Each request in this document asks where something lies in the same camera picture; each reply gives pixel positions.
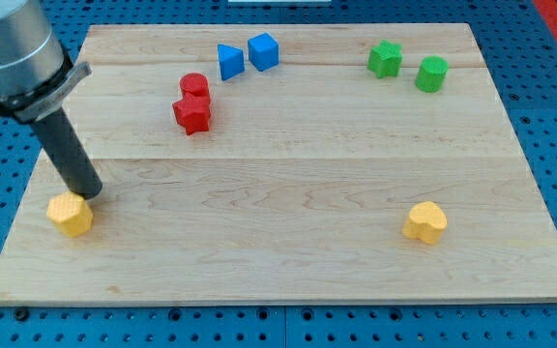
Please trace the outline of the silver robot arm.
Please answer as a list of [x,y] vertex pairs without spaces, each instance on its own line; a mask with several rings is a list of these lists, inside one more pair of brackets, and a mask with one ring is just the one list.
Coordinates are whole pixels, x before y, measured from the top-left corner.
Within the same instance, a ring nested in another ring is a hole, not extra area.
[[72,63],[40,1],[0,0],[0,117],[37,122],[90,74]]

